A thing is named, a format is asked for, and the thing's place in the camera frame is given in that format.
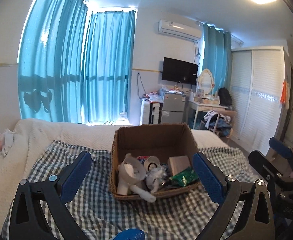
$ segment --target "backpack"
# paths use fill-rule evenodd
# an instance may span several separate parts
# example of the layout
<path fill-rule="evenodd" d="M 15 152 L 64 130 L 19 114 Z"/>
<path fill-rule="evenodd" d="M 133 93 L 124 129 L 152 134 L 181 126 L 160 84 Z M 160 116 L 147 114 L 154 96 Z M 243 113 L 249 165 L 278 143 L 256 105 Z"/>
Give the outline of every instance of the backpack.
<path fill-rule="evenodd" d="M 218 96 L 220 97 L 221 106 L 232 105 L 232 97 L 226 88 L 220 88 L 218 92 Z"/>

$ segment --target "blue rubber tip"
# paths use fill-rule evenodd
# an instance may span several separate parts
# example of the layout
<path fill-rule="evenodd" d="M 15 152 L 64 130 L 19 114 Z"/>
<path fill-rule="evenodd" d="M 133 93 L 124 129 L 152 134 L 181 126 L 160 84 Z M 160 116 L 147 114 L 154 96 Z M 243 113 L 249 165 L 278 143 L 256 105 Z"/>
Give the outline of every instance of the blue rubber tip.
<path fill-rule="evenodd" d="M 86 152 L 61 186 L 60 200 L 62 203 L 68 203 L 73 200 L 91 165 L 91 154 Z"/>
<path fill-rule="evenodd" d="M 145 240 L 145 234 L 139 229 L 128 229 L 119 233 L 114 240 Z"/>
<path fill-rule="evenodd" d="M 286 147 L 282 142 L 272 137 L 269 140 L 270 147 L 276 151 L 278 154 L 280 154 L 283 158 L 289 159 L 292 156 L 292 151 Z"/>
<path fill-rule="evenodd" d="M 211 201 L 219 205 L 222 204 L 224 202 L 223 185 L 221 185 L 213 171 L 211 171 L 198 153 L 193 155 L 193 168 L 208 192 Z"/>

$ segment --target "white ceiling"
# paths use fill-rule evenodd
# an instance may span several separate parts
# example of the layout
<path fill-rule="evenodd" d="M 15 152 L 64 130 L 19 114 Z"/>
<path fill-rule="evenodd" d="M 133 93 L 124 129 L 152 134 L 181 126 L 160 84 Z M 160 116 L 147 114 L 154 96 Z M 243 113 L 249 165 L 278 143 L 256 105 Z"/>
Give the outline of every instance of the white ceiling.
<path fill-rule="evenodd" d="M 99 7 L 163 8 L 207 21 L 244 42 L 285 39 L 293 56 L 293 14 L 283 2 L 258 5 L 251 0 L 89 0 Z"/>

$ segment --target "blue gripper pad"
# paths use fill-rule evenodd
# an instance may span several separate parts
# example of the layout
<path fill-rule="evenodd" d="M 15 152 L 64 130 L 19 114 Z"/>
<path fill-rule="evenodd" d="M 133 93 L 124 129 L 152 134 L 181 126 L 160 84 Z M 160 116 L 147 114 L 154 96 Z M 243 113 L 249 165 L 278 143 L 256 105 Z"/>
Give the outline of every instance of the blue gripper pad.
<path fill-rule="evenodd" d="M 114 240 L 145 240 L 145 234 L 139 229 L 128 229 L 119 233 Z"/>
<path fill-rule="evenodd" d="M 67 166 L 66 172 L 60 177 L 58 189 L 62 203 L 71 202 L 80 188 L 92 164 L 91 154 L 82 151 L 75 161 Z"/>
<path fill-rule="evenodd" d="M 224 202 L 224 186 L 221 184 L 219 179 L 214 175 L 214 172 L 211 170 L 214 167 L 218 167 L 213 166 L 207 158 L 206 160 L 208 161 L 208 164 L 210 164 L 211 167 L 208 166 L 208 164 L 204 161 L 204 159 L 200 156 L 199 153 L 194 154 L 192 160 L 193 168 L 199 176 L 199 179 L 203 184 L 205 190 L 208 192 L 211 201 L 214 203 L 218 203 L 220 205 Z"/>
<path fill-rule="evenodd" d="M 270 147 L 276 151 L 278 154 L 280 154 L 283 158 L 289 159 L 292 156 L 291 150 L 286 147 L 282 142 L 272 137 L 269 140 Z"/>

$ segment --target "metal screw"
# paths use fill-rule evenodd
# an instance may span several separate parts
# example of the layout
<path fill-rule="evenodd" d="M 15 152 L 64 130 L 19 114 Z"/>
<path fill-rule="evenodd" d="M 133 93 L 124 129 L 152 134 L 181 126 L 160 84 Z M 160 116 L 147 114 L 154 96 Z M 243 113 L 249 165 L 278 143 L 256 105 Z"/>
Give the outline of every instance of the metal screw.
<path fill-rule="evenodd" d="M 57 180 L 57 176 L 56 175 L 52 175 L 48 178 L 49 181 L 56 181 Z"/>
<path fill-rule="evenodd" d="M 258 183 L 260 186 L 263 186 L 263 185 L 264 185 L 264 181 L 261 180 L 261 179 L 258 179 L 258 180 L 257 180 L 257 183 Z"/>
<path fill-rule="evenodd" d="M 234 182 L 235 181 L 235 177 L 232 175 L 227 176 L 228 181 Z"/>
<path fill-rule="evenodd" d="M 27 183 L 27 180 L 26 179 L 22 179 L 21 181 L 20 181 L 20 185 L 25 185 Z"/>

